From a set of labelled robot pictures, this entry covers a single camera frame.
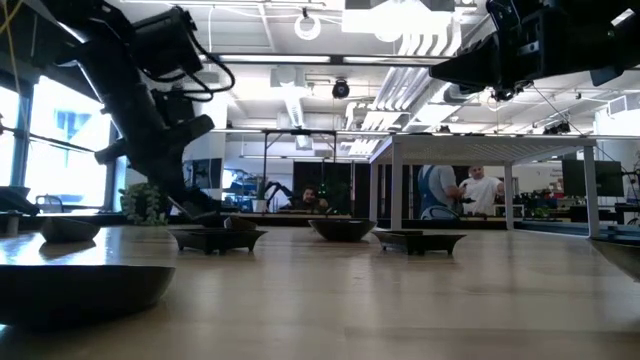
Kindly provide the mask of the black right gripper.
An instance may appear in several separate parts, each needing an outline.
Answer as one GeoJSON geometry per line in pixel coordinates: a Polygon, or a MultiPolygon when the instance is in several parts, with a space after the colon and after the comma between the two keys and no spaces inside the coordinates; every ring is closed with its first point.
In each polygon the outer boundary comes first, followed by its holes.
{"type": "Polygon", "coordinates": [[[487,0],[496,31],[429,69],[471,89],[511,90],[523,82],[589,71],[591,0],[487,0]]]}

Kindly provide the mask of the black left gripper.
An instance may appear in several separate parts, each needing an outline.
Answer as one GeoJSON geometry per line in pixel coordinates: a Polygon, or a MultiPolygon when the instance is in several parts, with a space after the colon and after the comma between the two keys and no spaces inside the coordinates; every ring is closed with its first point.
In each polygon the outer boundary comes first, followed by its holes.
{"type": "Polygon", "coordinates": [[[104,105],[104,112],[111,116],[120,137],[94,153],[99,164],[126,156],[132,164],[142,164],[148,180],[187,216],[220,212],[219,200],[185,182],[182,164],[184,148],[214,129],[208,115],[167,124],[145,89],[136,89],[129,96],[109,95],[104,105]]]}

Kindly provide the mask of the black square mini plate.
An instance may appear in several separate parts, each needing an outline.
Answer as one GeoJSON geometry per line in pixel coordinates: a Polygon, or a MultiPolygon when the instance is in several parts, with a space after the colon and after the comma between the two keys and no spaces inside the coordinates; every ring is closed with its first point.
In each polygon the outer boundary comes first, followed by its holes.
{"type": "Polygon", "coordinates": [[[266,234],[261,230],[226,228],[168,229],[168,232],[176,239],[180,251],[192,248],[206,255],[214,251],[225,254],[227,250],[237,248],[247,248],[252,252],[257,240],[266,234]]]}
{"type": "Polygon", "coordinates": [[[464,234],[427,234],[423,231],[373,231],[382,250],[401,250],[407,255],[424,255],[426,252],[446,251],[453,254],[456,243],[464,234]]]}

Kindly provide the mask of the black teardrop mini plate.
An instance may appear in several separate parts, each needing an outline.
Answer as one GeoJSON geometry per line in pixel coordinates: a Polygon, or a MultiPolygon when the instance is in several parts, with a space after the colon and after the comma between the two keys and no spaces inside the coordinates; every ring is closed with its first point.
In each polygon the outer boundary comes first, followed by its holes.
{"type": "Polygon", "coordinates": [[[100,227],[91,223],[55,217],[43,223],[41,235],[47,243],[64,244],[91,241],[99,231],[100,227]]]}
{"type": "Polygon", "coordinates": [[[251,231],[257,229],[257,224],[240,217],[229,216],[224,220],[224,228],[239,231],[251,231]]]}
{"type": "Polygon", "coordinates": [[[58,329],[117,319],[154,306],[173,267],[0,265],[0,324],[58,329]]]}

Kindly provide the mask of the small green potted plant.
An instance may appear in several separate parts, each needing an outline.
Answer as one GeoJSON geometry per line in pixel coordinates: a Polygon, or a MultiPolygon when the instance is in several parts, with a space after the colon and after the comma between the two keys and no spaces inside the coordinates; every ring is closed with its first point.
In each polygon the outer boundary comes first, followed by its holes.
{"type": "Polygon", "coordinates": [[[137,183],[119,190],[121,211],[127,220],[139,226],[168,224],[171,204],[155,184],[137,183]]]}

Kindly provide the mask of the person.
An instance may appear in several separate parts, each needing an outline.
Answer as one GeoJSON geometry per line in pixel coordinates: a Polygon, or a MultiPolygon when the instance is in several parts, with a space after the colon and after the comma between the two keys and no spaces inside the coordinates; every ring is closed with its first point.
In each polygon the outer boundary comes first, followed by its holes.
{"type": "Polygon", "coordinates": [[[470,166],[469,177],[461,182],[459,189],[463,199],[471,199],[463,205],[468,215],[492,215],[497,196],[503,196],[504,183],[498,178],[486,176],[483,166],[470,166]]]}
{"type": "Polygon", "coordinates": [[[455,203],[460,198],[451,165],[424,165],[418,174],[422,220],[457,220],[455,203]]]}
{"type": "Polygon", "coordinates": [[[310,213],[324,213],[329,209],[329,204],[326,199],[321,198],[316,189],[312,186],[307,186],[300,199],[294,199],[291,201],[290,208],[296,211],[306,211],[310,213]]]}

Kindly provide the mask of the grey office chair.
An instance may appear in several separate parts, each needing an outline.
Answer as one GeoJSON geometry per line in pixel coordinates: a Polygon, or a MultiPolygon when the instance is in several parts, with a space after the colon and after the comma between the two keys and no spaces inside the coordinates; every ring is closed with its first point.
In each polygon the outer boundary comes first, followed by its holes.
{"type": "Polygon", "coordinates": [[[35,198],[35,205],[43,213],[63,213],[64,205],[62,200],[53,195],[38,195],[35,198]]]}

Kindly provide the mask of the ceiling light strip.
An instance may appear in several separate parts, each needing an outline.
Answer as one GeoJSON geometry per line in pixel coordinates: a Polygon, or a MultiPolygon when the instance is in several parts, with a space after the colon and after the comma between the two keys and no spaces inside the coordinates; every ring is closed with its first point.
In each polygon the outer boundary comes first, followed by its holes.
{"type": "Polygon", "coordinates": [[[277,54],[218,54],[215,58],[234,64],[326,64],[330,56],[277,54]]]}

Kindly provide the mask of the black partition screen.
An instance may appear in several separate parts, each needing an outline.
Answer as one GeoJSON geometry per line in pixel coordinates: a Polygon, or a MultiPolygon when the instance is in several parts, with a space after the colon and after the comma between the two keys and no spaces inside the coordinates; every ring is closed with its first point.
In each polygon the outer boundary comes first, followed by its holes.
{"type": "Polygon", "coordinates": [[[370,166],[366,163],[295,162],[293,192],[300,198],[312,187],[337,214],[368,218],[370,166]]]}

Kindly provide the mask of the black gantry frame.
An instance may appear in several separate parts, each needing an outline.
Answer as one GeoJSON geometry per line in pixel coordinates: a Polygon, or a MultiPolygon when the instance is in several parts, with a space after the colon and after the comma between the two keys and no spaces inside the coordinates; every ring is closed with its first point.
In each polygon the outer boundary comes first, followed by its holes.
{"type": "Polygon", "coordinates": [[[307,136],[311,137],[312,135],[319,135],[323,137],[324,135],[330,135],[334,138],[334,142],[330,144],[330,148],[333,150],[333,162],[336,162],[336,145],[337,145],[337,132],[335,130],[317,130],[317,129],[304,129],[304,128],[291,128],[291,129],[264,129],[261,130],[261,133],[264,134],[264,148],[263,148],[263,168],[262,168],[262,180],[260,186],[258,187],[258,199],[257,200],[266,200],[265,197],[266,192],[264,191],[267,182],[267,160],[268,160],[268,149],[271,145],[277,142],[282,135],[288,134],[291,136],[307,136]]]}

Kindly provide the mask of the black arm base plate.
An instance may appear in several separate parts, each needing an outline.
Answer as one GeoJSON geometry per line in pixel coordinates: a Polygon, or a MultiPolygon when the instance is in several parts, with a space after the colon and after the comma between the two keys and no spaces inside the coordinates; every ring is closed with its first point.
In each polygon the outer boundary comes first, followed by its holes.
{"type": "Polygon", "coordinates": [[[15,211],[29,216],[39,214],[39,207],[27,200],[29,192],[28,187],[0,186],[0,212],[15,211]]]}

